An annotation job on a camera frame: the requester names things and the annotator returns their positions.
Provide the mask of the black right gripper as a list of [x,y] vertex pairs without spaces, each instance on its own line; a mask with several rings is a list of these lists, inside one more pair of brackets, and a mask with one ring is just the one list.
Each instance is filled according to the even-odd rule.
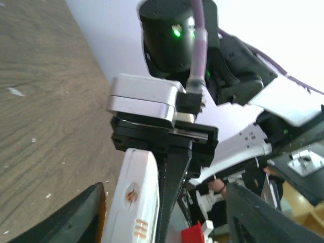
[[110,124],[117,150],[136,148],[153,152],[156,159],[164,157],[158,166],[159,212],[155,242],[165,242],[186,172],[188,170],[188,177],[199,177],[201,168],[210,166],[218,145],[219,129],[184,121],[177,121],[174,129],[167,129],[131,123],[115,116]]

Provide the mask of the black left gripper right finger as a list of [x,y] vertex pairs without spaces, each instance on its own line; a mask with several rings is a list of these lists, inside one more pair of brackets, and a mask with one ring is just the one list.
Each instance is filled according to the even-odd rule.
[[323,242],[245,187],[228,184],[226,201],[232,242]]

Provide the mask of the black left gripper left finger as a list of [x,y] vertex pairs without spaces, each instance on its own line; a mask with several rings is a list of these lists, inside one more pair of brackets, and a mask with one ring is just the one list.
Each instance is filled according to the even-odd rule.
[[100,242],[106,218],[103,183],[95,183],[11,243]]

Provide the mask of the white air conditioner remote control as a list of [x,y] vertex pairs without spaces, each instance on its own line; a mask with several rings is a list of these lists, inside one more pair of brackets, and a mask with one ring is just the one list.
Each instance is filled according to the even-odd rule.
[[129,148],[125,152],[101,241],[154,242],[158,212],[155,157],[150,151]]

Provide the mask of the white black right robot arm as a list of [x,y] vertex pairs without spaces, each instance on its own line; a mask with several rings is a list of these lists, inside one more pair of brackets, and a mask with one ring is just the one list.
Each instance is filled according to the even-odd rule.
[[313,205],[323,201],[323,105],[315,90],[218,28],[214,1],[142,1],[149,76],[120,74],[107,110],[125,157],[103,242],[198,242],[172,233],[187,183],[270,166]]

